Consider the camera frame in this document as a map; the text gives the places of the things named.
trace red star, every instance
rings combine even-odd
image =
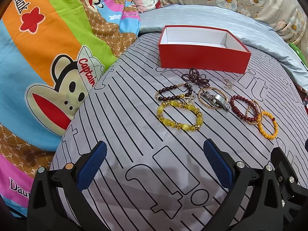
[[[35,7],[30,13],[23,13],[21,16],[22,25],[19,30],[22,32],[29,31],[35,34],[38,30],[38,25],[45,19],[43,14],[39,13],[39,7]]]

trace dark brown beaded bracelet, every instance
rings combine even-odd
[[[254,109],[255,117],[247,117],[246,115],[241,113],[240,110],[238,109],[238,107],[236,107],[234,105],[234,100],[236,100],[236,99],[241,100],[241,101],[247,103],[249,106],[251,106]],[[258,111],[257,107],[255,106],[255,104],[252,101],[246,99],[245,97],[242,97],[242,96],[239,96],[239,95],[234,95],[230,99],[230,105],[232,107],[232,111],[234,113],[236,113],[236,115],[239,118],[241,118],[241,119],[243,119],[245,121],[248,121],[248,122],[256,122],[257,121],[257,118],[258,118],[258,115],[259,115],[259,111]]]
[[[161,95],[162,93],[166,92],[166,91],[170,91],[170,90],[173,90],[173,89],[176,89],[180,86],[184,85],[184,87],[188,88],[188,92],[186,94],[184,94],[183,96],[185,97],[189,97],[191,96],[192,92],[193,92],[193,88],[191,85],[189,85],[188,83],[180,83],[178,85],[172,85],[172,86],[169,86],[169,87],[165,87],[165,88],[162,88],[160,90],[158,90],[156,92],[156,95],[155,95],[155,98],[159,101],[167,101],[167,100],[179,100],[180,98],[182,98],[183,96],[181,95],[174,95],[174,96],[158,96],[158,95]]]

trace bracelet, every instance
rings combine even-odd
[[[255,112],[255,117],[251,118],[251,117],[248,117],[248,112],[246,112],[246,115],[244,115],[243,113],[240,112],[240,110],[238,109],[238,107],[236,107],[234,105],[234,100],[235,99],[239,99],[243,102],[246,102],[249,106],[251,106],[253,109],[254,109],[254,112]],[[242,97],[242,96],[239,96],[239,95],[234,95],[231,97],[230,99],[230,104],[231,104],[231,107],[232,107],[232,110],[234,113],[236,113],[236,115],[241,118],[241,119],[244,119],[245,121],[248,121],[248,122],[256,122],[257,121],[257,117],[259,115],[259,112],[257,110],[257,107],[254,105],[254,103],[248,99],[246,99],[245,97]]]
[[[222,96],[220,96],[219,94],[211,95],[209,91],[205,91],[209,89],[218,91]],[[210,106],[207,103],[204,103],[204,99],[201,96],[206,98],[211,103],[212,106]],[[222,92],[221,90],[214,88],[214,87],[205,87],[205,88],[200,89],[198,92],[198,99],[204,106],[210,109],[214,109],[214,110],[224,109],[228,112],[231,108],[231,105],[228,102],[228,98],[226,94]]]
[[[182,124],[182,123],[174,122],[174,121],[171,121],[170,119],[165,118],[163,116],[163,111],[164,111],[164,108],[167,107],[168,105],[172,105],[174,107],[179,107],[179,108],[185,108],[185,109],[188,109],[194,112],[197,115],[196,124],[195,125],[184,124],[184,123]],[[181,103],[175,100],[173,101],[167,100],[166,102],[162,102],[161,105],[157,109],[157,117],[158,117],[158,120],[162,122],[165,126],[171,126],[177,129],[182,128],[185,131],[199,130],[200,126],[203,124],[202,113],[200,112],[199,108],[196,108],[194,105],[187,104],[187,103]]]
[[[260,133],[261,133],[265,138],[267,138],[267,139],[269,139],[269,140],[273,140],[273,139],[275,139],[275,137],[276,137],[277,134],[278,134],[278,124],[277,124],[277,122],[276,122],[276,119],[275,119],[275,118],[271,115],[271,113],[269,113],[269,112],[263,111],[262,114],[263,114],[264,116],[268,116],[268,117],[272,120],[272,122],[273,122],[273,124],[274,124],[275,133],[274,133],[273,135],[267,134],[267,133],[263,130],[263,127],[262,127],[262,124],[261,124],[261,123],[258,124],[259,131],[260,131]]]
[[[186,88],[188,88],[188,92],[186,94],[182,94],[182,95],[174,95],[174,96],[168,96],[168,97],[162,97],[162,96],[158,96],[158,94],[162,94],[166,91],[170,91],[170,90],[173,90],[173,89],[176,89],[180,86],[184,85]],[[188,83],[180,83],[178,85],[174,84],[172,86],[169,86],[169,87],[165,87],[165,88],[162,88],[160,90],[158,90],[155,94],[155,98],[159,101],[167,101],[167,100],[179,100],[180,98],[183,98],[183,97],[189,97],[193,92],[193,89],[192,89],[192,86],[189,85]]]
[[[182,75],[182,79],[186,82],[190,81],[192,82],[193,84],[197,84],[197,85],[200,85],[200,86],[203,86],[203,87],[210,87],[210,80],[206,78],[206,75],[205,74],[202,74],[204,75],[204,78],[201,77],[199,71],[195,68],[191,68],[189,70],[189,74],[183,74]]]
[[[245,114],[245,117],[247,117],[247,120],[245,120],[248,124],[250,124],[250,125],[254,125],[254,124],[259,124],[259,123],[261,123],[262,121],[263,121],[263,112],[262,112],[262,109],[261,109],[261,106],[260,106],[260,104],[257,102],[257,101],[255,101],[255,100],[253,100],[252,102],[254,102],[254,103],[256,103],[257,105],[258,105],[258,107],[259,107],[259,110],[260,110],[260,112],[261,112],[261,119],[260,120],[258,120],[257,122],[252,122],[252,121],[249,121],[248,120],[248,112],[249,112],[249,110],[250,110],[250,107],[253,107],[254,105],[250,105],[249,104],[249,107],[248,107],[248,109],[246,110],[246,114]]]

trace blue gripper pad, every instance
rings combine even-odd
[[[234,185],[232,170],[222,158],[221,154],[217,150],[217,147],[214,147],[210,139],[204,142],[203,152],[221,185],[224,188],[231,190]]]
[[[76,186],[80,192],[89,188],[94,176],[106,158],[106,155],[107,145],[106,143],[101,142],[77,175]]]

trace open box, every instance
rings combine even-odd
[[[158,47],[162,68],[195,67],[244,74],[251,56],[226,29],[203,26],[165,26]]]

